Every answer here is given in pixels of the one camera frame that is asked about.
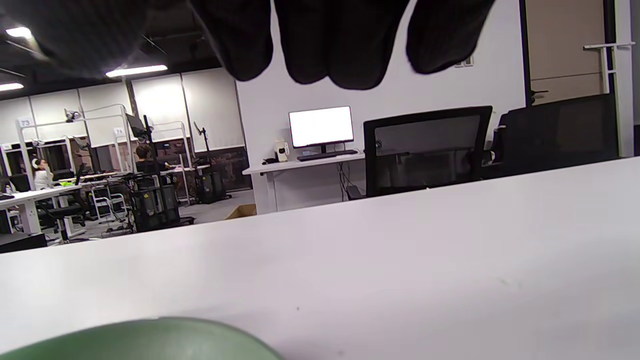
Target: small white device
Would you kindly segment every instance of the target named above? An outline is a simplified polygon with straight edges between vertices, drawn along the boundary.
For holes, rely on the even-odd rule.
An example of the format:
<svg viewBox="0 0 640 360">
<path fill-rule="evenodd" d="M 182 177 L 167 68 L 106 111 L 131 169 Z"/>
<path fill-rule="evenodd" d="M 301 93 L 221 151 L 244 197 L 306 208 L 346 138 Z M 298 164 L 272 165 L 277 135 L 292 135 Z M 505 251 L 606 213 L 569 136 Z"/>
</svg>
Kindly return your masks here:
<svg viewBox="0 0 640 360">
<path fill-rule="evenodd" d="M 278 140 L 273 150 L 276 152 L 276 159 L 278 159 L 279 162 L 289 161 L 289 143 L 284 140 Z"/>
</svg>

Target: desk leg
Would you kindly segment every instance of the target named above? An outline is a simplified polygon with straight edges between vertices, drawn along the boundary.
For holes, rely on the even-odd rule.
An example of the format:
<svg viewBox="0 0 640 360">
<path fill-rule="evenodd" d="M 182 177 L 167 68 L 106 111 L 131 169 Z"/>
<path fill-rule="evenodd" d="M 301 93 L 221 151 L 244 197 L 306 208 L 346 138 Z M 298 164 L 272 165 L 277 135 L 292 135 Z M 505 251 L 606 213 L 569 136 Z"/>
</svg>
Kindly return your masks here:
<svg viewBox="0 0 640 360">
<path fill-rule="evenodd" d="M 42 232 L 40 221 L 38 219 L 38 210 L 36 210 L 35 200 L 27 200 L 18 206 L 20 211 L 20 219 L 22 219 L 22 228 L 25 234 L 39 234 Z"/>
<path fill-rule="evenodd" d="M 269 196 L 269 213 L 278 212 L 278 199 L 276 197 L 276 179 L 272 172 L 265 174 L 267 177 L 267 195 Z"/>
<path fill-rule="evenodd" d="M 191 205 L 191 196 L 189 196 L 189 187 L 187 186 L 187 175 L 184 169 L 182 169 L 182 184 L 184 185 L 184 192 L 187 194 L 187 204 Z"/>
</svg>

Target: person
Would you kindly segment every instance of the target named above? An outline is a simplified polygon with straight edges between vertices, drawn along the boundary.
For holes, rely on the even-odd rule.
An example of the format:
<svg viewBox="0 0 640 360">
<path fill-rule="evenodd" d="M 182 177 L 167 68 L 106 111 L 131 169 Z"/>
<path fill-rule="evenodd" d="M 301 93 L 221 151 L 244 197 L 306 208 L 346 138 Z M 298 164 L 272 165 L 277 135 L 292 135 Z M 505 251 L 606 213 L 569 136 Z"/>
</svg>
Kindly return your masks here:
<svg viewBox="0 0 640 360">
<path fill-rule="evenodd" d="M 33 165 L 33 168 L 36 169 L 33 177 L 36 190 L 50 188 L 51 183 L 53 182 L 53 174 L 49 171 L 49 164 L 47 163 L 47 160 L 36 158 L 31 161 L 31 164 Z"/>
<path fill-rule="evenodd" d="M 154 174 L 156 172 L 156 164 L 152 160 L 151 148 L 147 144 L 139 145 L 136 148 L 136 155 L 138 156 L 138 162 L 136 162 L 136 168 L 139 172 L 145 174 Z M 167 163 L 157 162 L 158 169 L 165 171 L 171 168 L 171 165 Z"/>
</svg>

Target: green object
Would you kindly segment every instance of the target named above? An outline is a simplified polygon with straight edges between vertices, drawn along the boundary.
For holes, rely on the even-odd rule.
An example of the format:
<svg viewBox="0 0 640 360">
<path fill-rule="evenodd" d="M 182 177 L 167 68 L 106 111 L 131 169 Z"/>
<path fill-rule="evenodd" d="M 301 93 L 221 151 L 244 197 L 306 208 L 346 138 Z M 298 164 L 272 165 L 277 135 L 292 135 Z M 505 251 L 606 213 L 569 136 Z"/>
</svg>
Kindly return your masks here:
<svg viewBox="0 0 640 360">
<path fill-rule="evenodd" d="M 0 355 L 0 360 L 282 360 L 268 345 L 218 322 L 160 318 L 73 332 Z"/>
</svg>

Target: ceiling light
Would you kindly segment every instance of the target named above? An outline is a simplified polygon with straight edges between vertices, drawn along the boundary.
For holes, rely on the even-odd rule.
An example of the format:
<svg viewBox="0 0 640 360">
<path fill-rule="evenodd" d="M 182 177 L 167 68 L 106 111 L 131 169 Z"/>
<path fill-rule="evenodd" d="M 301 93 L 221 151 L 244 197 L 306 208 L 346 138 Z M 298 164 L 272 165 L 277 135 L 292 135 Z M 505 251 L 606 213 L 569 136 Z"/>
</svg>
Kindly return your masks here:
<svg viewBox="0 0 640 360">
<path fill-rule="evenodd" d="M 105 75 L 109 76 L 110 78 L 114 78 L 116 76 L 142 74 L 144 72 L 164 71 L 164 70 L 166 70 L 166 66 L 155 65 L 155 66 L 147 66 L 147 67 L 135 67 L 132 69 L 118 69 L 114 71 L 109 71 Z"/>
<path fill-rule="evenodd" d="M 6 33 L 14 38 L 31 38 L 31 30 L 28 28 L 7 29 Z"/>
<path fill-rule="evenodd" d="M 21 88 L 24 88 L 24 86 L 22 86 L 22 84 L 18 84 L 18 83 L 10 83 L 10 84 L 2 84 L 2 85 L 0 85 L 0 91 L 15 90 L 15 89 L 21 89 Z"/>
</svg>

